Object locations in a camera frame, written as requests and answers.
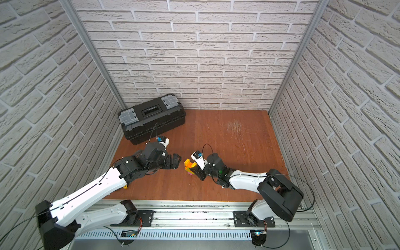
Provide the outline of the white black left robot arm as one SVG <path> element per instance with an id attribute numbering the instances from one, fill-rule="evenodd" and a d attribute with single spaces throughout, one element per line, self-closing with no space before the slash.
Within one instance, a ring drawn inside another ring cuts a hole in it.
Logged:
<path id="1" fill-rule="evenodd" d="M 37 204 L 35 211 L 44 249 L 60 250 L 77 236 L 104 226 L 142 225 L 143 220 L 130 200 L 121 201 L 111 208 L 87 209 L 148 173 L 178 168 L 181 156 L 170 155 L 166 151 L 168 143 L 168 138 L 150 142 L 145 149 L 117 160 L 106 173 L 71 195 Z"/>

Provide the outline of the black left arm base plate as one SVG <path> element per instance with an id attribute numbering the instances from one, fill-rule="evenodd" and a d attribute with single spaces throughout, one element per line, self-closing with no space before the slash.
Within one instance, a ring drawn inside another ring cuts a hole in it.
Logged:
<path id="1" fill-rule="evenodd" d="M 129 215 L 126 221 L 127 227 L 150 227 L 154 218 L 153 210 L 139 210 L 136 215 Z"/>

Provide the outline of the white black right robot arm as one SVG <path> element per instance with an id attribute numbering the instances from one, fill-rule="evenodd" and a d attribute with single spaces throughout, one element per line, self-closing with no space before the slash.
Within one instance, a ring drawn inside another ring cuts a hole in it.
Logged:
<path id="1" fill-rule="evenodd" d="M 304 197 L 304 193 L 278 170 L 271 169 L 261 174 L 242 172 L 227 167 L 217 153 L 205 159 L 200 151 L 196 151 L 184 165 L 189 174 L 196 175 L 202 181 L 211 177 L 223 188 L 260 194 L 262 199 L 255 200 L 244 215 L 245 223 L 251 227 L 275 216 L 291 222 Z"/>

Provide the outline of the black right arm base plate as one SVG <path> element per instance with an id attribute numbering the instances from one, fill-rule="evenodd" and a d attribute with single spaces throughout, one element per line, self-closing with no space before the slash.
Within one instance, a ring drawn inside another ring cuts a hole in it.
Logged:
<path id="1" fill-rule="evenodd" d="M 236 228 L 274 228 L 276 226 L 274 217 L 268 217 L 263 221 L 257 219 L 255 216 L 248 214 L 246 211 L 234 211 L 233 221 Z"/>

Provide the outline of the green long lego brick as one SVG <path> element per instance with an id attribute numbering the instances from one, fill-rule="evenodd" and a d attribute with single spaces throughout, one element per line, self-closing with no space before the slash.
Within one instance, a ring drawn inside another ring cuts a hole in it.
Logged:
<path id="1" fill-rule="evenodd" d="M 189 175 L 194 175 L 194 173 L 190 169 L 185 168 L 185 170 Z"/>

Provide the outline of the orange long lego brick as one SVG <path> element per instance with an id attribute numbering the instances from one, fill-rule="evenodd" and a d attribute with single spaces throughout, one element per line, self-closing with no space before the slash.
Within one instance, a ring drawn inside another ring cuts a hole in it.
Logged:
<path id="1" fill-rule="evenodd" d="M 190 159 L 186 159 L 184 162 L 184 166 L 186 170 L 189 170 L 191 168 L 197 167 L 198 165 L 196 162 L 192 163 Z"/>

